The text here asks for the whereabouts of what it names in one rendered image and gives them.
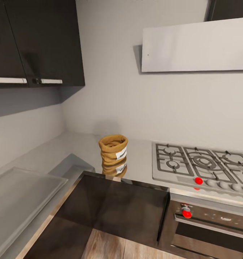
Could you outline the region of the popcorn bag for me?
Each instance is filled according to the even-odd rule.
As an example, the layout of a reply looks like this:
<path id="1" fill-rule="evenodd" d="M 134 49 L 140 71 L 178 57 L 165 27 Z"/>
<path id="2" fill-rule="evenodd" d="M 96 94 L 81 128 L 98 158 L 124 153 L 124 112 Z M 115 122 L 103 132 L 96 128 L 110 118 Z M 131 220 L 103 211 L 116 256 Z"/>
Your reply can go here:
<path id="1" fill-rule="evenodd" d="M 115 165 L 126 158 L 128 139 L 123 135 L 108 135 L 99 141 L 103 164 Z"/>

